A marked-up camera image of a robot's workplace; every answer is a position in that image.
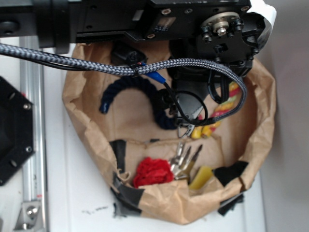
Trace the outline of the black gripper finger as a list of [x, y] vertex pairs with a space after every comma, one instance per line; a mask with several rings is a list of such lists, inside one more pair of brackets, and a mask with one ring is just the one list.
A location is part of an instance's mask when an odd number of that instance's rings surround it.
[[178, 126], [178, 138], [190, 137], [195, 126], [187, 122], [182, 122]]

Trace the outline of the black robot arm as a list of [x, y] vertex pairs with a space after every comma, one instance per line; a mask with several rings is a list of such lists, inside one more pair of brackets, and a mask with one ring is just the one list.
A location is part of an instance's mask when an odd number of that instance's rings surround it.
[[[120, 76], [104, 92], [106, 114], [127, 88], [144, 91], [164, 129], [212, 125], [238, 112], [253, 57], [271, 21], [252, 0], [3, 0], [1, 37], [36, 36], [39, 50], [0, 53], [67, 71]], [[55, 52], [43, 52], [43, 48]]]

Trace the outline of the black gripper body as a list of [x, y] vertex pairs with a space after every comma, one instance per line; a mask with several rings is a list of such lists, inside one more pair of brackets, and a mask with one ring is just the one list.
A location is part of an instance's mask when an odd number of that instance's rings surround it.
[[[244, 78], [252, 68], [253, 47], [243, 40], [202, 40], [170, 41], [171, 59], [206, 59], [223, 64], [237, 76]], [[197, 66], [182, 66], [168, 69], [172, 78], [172, 88], [176, 91], [178, 102], [189, 119], [196, 119], [202, 111], [200, 100], [210, 96], [216, 103], [228, 100], [232, 91], [232, 79], [215, 70]]]

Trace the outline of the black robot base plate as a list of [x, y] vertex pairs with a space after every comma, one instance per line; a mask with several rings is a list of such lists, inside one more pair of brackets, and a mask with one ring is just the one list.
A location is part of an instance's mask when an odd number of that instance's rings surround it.
[[32, 103], [0, 78], [0, 185], [5, 185], [34, 152]]

